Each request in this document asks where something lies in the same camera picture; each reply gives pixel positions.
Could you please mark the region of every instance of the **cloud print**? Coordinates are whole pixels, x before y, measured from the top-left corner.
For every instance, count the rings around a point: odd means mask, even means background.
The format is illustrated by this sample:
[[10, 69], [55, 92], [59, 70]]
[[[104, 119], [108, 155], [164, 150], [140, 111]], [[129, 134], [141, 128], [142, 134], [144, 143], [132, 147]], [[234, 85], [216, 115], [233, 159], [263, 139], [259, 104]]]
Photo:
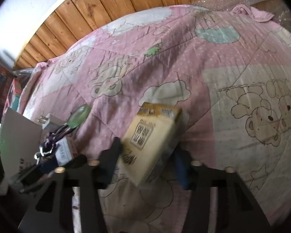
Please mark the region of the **cloud print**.
[[150, 10], [139, 11], [130, 15], [123, 16], [105, 26], [102, 29], [107, 29], [112, 36], [118, 36], [128, 32], [136, 26], [145, 26], [151, 23], [161, 22], [171, 16], [170, 8], [153, 8]]
[[159, 87], [149, 87], [139, 100], [141, 106], [144, 102], [148, 103], [162, 103], [175, 106], [179, 101], [185, 101], [191, 92], [186, 89], [183, 80], [175, 82], [168, 82]]

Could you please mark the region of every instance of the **cartoon bear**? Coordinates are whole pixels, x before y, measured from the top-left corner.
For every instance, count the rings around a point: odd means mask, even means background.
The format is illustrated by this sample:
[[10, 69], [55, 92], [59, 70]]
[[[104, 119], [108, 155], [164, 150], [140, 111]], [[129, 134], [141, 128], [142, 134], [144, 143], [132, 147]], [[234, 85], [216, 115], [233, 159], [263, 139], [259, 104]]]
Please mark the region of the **cartoon bear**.
[[92, 87], [92, 97], [98, 98], [102, 95], [115, 96], [122, 88], [121, 78], [124, 76], [130, 64], [124, 64], [122, 67], [114, 65], [108, 67], [109, 63], [99, 67], [97, 78], [90, 81], [89, 87]]
[[90, 48], [86, 46], [80, 46], [73, 52], [67, 52], [60, 56], [54, 69], [54, 73], [59, 74], [60, 71], [67, 68], [70, 68], [70, 74], [76, 73], [79, 67], [85, 62], [89, 52]]
[[268, 100], [261, 97], [261, 86], [248, 86], [246, 93], [244, 87], [235, 87], [227, 90], [226, 95], [235, 100], [237, 104], [232, 107], [231, 114], [239, 119], [249, 116], [246, 121], [246, 131], [262, 144], [278, 146], [280, 143], [279, 119], [271, 109]]
[[291, 129], [291, 84], [285, 80], [271, 80], [266, 84], [267, 94], [271, 98], [278, 98], [278, 106], [281, 113], [279, 126], [282, 132]]
[[226, 95], [237, 102], [237, 104], [232, 107], [231, 114], [239, 119], [244, 116], [250, 116], [258, 107], [264, 107], [270, 110], [271, 104], [268, 100], [260, 96], [262, 93], [263, 89], [260, 86], [249, 86], [247, 93], [242, 87], [227, 90]]
[[262, 144], [278, 146], [280, 133], [278, 132], [279, 121], [272, 109], [258, 107], [252, 112], [252, 117], [246, 121], [246, 131], [249, 136], [255, 137]]

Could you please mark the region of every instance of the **white wall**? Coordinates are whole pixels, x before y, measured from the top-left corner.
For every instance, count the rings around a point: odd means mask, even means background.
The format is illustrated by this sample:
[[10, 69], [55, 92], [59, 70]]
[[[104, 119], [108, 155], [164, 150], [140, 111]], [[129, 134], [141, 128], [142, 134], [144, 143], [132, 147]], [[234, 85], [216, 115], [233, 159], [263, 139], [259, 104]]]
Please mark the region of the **white wall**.
[[0, 7], [0, 58], [11, 68], [45, 13], [57, 0], [5, 0]]

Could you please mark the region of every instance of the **bedding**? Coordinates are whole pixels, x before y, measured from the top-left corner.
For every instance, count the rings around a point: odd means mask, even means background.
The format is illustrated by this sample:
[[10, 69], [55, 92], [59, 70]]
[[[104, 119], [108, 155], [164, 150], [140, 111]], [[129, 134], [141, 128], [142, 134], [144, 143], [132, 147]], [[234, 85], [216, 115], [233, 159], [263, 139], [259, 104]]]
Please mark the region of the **bedding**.
[[[123, 137], [143, 102], [181, 107], [182, 148], [209, 167], [235, 168], [274, 223], [291, 206], [291, 34], [271, 18], [244, 5], [124, 16], [39, 63], [19, 112], [66, 120], [87, 103], [91, 113], [73, 136], [78, 153], [96, 159]], [[117, 168], [99, 192], [108, 231], [181, 232], [190, 191], [175, 179], [169, 163], [150, 189], [139, 190]]]

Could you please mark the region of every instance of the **green leaf print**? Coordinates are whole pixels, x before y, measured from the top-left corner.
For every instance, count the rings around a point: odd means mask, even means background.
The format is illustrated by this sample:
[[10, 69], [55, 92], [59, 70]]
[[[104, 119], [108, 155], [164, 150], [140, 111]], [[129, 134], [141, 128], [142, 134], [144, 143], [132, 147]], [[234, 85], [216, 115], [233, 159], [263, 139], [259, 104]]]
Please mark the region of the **green leaf print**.
[[149, 50], [146, 51], [145, 55], [147, 57], [154, 56], [161, 49], [160, 48], [161, 44], [162, 44], [162, 40], [160, 39], [158, 43], [156, 43]]
[[146, 56], [154, 56], [161, 48], [158, 46], [153, 46], [149, 50], [146, 51]]

